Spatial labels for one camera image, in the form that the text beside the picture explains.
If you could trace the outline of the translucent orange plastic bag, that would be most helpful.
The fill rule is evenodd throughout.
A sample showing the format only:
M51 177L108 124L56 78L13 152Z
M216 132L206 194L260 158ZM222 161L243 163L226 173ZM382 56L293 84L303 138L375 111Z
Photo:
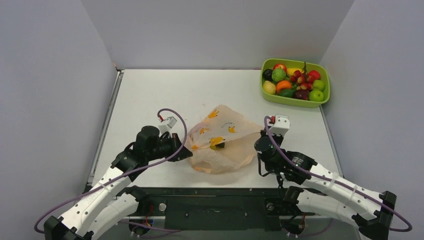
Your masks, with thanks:
M215 107L188 132L192 168L208 174L234 172L250 164L263 127L226 105Z

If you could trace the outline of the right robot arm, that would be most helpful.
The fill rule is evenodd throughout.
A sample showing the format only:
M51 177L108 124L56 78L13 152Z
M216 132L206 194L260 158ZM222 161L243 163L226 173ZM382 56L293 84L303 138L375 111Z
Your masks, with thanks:
M272 144L282 140L282 136L269 138L261 130L254 148L266 173L276 175L280 186L296 184L282 190L282 207L287 213L323 215L356 227L369 239L388 239L397 199L394 193L358 186L307 155Z

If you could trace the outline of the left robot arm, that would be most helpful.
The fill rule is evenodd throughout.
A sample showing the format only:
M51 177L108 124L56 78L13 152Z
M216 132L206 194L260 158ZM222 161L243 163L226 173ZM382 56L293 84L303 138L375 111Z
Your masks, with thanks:
M59 217L50 216L44 222L44 238L96 240L122 218L145 214L149 210L146 193L137 186L127 186L150 167L150 161L178 162L192 156L177 133L144 126L90 191Z

